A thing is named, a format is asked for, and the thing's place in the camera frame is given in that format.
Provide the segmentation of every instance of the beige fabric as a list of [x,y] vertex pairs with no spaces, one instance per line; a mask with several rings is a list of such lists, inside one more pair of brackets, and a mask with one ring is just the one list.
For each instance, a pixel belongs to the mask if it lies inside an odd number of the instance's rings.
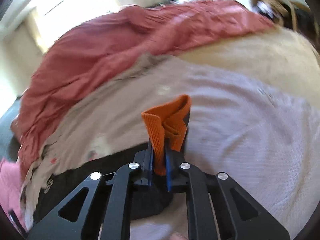
[[319,55],[308,40],[289,29],[227,39],[179,58],[257,78],[320,109]]
[[[295,237],[319,202],[320,111],[235,72],[175,57],[142,59],[72,107],[47,139],[24,185],[26,226],[51,174],[81,166],[92,150],[100,158],[148,141],[141,112],[188,94],[186,160],[210,174],[227,172]],[[159,216],[132,222],[131,239],[165,240],[186,228],[177,195]]]

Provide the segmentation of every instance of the silver bolt head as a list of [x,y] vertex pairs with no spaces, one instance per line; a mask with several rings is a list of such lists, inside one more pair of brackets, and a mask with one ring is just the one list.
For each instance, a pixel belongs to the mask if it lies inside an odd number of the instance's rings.
[[184,170],[190,169],[190,164],[189,163],[181,163],[180,167]]
[[137,169],[138,167],[139,167],[139,163],[129,163],[129,168],[130,168],[130,169],[135,170],[135,169]]
[[97,180],[97,179],[100,179],[101,178],[101,173],[100,172],[93,172],[91,173],[90,175],[90,179],[93,179],[93,180]]
[[228,174],[224,173],[224,172],[220,172],[218,174],[218,178],[222,179],[222,180],[226,180],[228,178]]

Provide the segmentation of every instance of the red cloth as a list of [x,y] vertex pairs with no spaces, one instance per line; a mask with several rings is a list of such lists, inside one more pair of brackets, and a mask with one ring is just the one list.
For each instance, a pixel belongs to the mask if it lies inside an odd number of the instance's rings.
[[156,9],[130,6],[75,27],[48,51],[22,97],[17,119],[22,175],[66,112],[142,53],[176,55],[272,26],[233,0],[202,0]]

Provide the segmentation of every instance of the ribbed orange fabric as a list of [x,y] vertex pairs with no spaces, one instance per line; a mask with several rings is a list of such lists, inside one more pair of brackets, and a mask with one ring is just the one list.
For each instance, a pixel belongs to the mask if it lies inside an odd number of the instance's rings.
[[172,150],[180,151],[187,132],[183,119],[190,107],[190,96],[181,95],[174,101],[141,113],[154,150],[154,172],[158,175],[165,175],[164,138],[169,138]]

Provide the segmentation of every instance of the white wall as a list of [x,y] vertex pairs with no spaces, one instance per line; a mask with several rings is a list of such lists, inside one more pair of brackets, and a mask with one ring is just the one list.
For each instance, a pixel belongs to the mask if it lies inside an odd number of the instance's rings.
[[0,42],[0,117],[13,104],[20,90],[15,70],[15,61],[8,53],[6,45]]
[[5,43],[9,53],[14,56],[17,64],[17,71],[14,74],[20,82],[18,93],[29,86],[31,75],[39,67],[42,60],[42,53],[30,36],[24,23],[5,38]]

